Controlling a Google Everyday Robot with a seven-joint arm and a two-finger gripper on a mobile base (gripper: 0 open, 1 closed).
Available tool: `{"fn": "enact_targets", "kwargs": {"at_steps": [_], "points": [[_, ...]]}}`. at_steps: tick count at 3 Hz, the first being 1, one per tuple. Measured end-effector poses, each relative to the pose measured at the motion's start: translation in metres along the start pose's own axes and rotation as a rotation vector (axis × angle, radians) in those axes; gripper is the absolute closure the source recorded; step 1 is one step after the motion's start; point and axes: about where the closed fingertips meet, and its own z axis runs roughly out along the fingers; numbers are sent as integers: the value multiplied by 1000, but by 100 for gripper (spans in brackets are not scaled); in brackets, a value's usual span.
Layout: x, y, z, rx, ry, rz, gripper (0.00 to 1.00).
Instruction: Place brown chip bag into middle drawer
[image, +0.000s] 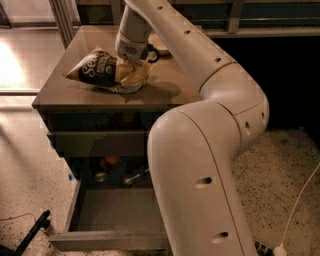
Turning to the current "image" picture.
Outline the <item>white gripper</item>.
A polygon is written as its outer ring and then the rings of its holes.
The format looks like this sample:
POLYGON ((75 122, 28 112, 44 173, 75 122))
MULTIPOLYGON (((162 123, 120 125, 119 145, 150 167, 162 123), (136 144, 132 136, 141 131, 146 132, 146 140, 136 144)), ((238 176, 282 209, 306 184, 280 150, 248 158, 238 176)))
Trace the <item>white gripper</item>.
POLYGON ((148 38, 148 32, 118 32, 115 41, 116 54, 122 60, 129 61, 118 63, 118 82, 122 87, 144 85, 147 81, 150 64, 138 60, 145 60, 147 57, 148 38))

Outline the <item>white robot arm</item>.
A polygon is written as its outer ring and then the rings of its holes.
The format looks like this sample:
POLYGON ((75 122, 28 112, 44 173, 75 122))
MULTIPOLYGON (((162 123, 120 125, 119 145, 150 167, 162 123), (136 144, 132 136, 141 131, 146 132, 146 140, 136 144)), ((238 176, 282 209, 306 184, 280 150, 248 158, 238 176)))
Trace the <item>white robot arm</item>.
POLYGON ((260 86, 168 0, 124 0, 119 57, 140 58, 157 33, 200 94, 160 116, 148 137, 152 183, 174 256, 257 256, 231 162, 264 133, 260 86))

